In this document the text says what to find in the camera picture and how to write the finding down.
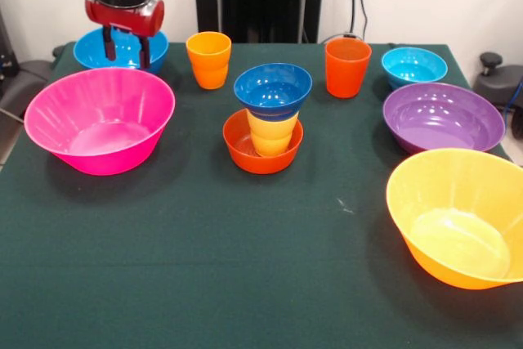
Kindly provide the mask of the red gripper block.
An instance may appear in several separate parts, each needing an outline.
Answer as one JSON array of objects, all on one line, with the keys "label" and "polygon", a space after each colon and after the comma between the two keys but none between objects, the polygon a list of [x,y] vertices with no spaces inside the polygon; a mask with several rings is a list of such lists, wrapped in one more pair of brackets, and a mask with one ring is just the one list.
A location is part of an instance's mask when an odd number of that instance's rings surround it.
[{"label": "red gripper block", "polygon": [[104,4],[100,0],[85,0],[85,10],[88,18],[102,27],[105,56],[115,60],[115,45],[111,36],[111,27],[127,30],[138,37],[141,49],[140,67],[150,67],[150,42],[147,37],[153,37],[160,31],[164,18],[164,2],[149,0],[138,7],[118,8]]}]

